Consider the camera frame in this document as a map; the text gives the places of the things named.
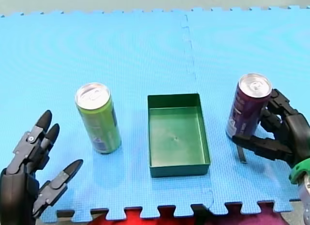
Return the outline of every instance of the blue foam mat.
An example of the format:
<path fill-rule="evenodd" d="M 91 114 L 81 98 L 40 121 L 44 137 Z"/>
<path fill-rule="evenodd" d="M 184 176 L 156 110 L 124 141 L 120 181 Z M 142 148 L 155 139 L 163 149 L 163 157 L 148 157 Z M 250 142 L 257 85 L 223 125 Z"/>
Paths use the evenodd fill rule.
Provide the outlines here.
<path fill-rule="evenodd" d="M 0 19 L 0 167 L 6 167 L 20 135 L 46 109 L 61 133 L 40 183 L 67 164 L 84 165 L 59 202 L 42 215 L 74 210 L 74 222 L 91 220 L 91 209 L 109 209 L 108 219 L 125 218 L 124 208 L 142 207 L 141 217 L 158 217 L 157 206 L 175 205 L 175 216 L 190 216 L 192 204 L 215 214 L 241 202 L 243 213 L 258 213 L 259 201 L 275 211 L 291 210 L 297 199 L 289 167 L 246 151 L 237 159 L 225 123 L 240 75 L 265 74 L 292 105 L 310 115 L 304 100 L 309 77 L 310 10 L 291 8 L 224 12 L 214 9 L 163 13 L 101 11 L 9 16 Z M 74 105 L 75 91 L 98 81 L 112 91 L 122 147 L 110 155 L 92 150 Z M 201 95 L 212 164 L 205 176 L 152 179 L 147 142 L 147 95 Z M 261 136 L 267 135 L 261 129 Z"/>

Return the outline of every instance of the robotic hand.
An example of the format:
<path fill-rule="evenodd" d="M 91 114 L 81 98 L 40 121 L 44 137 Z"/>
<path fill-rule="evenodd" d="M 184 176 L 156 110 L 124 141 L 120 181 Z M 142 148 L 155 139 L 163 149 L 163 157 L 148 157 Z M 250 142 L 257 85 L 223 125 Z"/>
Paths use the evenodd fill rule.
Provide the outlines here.
<path fill-rule="evenodd" d="M 26 132 L 13 153 L 14 158 L 0 175 L 0 224 L 35 225 L 48 206 L 53 206 L 67 190 L 67 183 L 83 164 L 76 160 L 52 181 L 39 188 L 35 178 L 37 170 L 43 170 L 49 161 L 58 134 L 59 125 L 48 130 L 52 113 L 47 110 L 37 121 L 31 132 Z"/>
<path fill-rule="evenodd" d="M 310 127 L 303 114 L 293 109 L 289 102 L 274 89 L 267 108 L 262 111 L 261 126 L 272 132 L 275 139 L 235 135 L 232 140 L 256 155 L 288 163 L 292 168 L 289 180 L 299 185 L 298 193 L 305 209 L 304 222 L 310 225 Z"/>

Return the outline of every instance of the plastic tray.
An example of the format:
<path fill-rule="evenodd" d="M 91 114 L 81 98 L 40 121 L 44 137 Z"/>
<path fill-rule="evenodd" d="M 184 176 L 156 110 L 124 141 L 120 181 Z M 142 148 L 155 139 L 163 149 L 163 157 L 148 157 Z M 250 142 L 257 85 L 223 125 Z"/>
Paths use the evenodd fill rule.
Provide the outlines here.
<path fill-rule="evenodd" d="M 210 165 L 199 94 L 148 96 L 152 177 L 203 175 Z"/>

